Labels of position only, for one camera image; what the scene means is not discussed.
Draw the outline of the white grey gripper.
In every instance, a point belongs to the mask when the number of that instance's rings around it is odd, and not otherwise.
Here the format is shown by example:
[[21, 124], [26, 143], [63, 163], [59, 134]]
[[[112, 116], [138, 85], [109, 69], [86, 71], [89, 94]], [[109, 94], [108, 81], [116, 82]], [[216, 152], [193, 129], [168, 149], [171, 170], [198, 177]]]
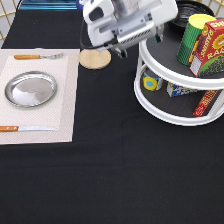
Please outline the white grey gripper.
[[163, 40], [164, 24], [177, 16], [175, 0], [87, 0], [83, 19], [93, 49], [111, 49], [119, 58], [148, 38]]

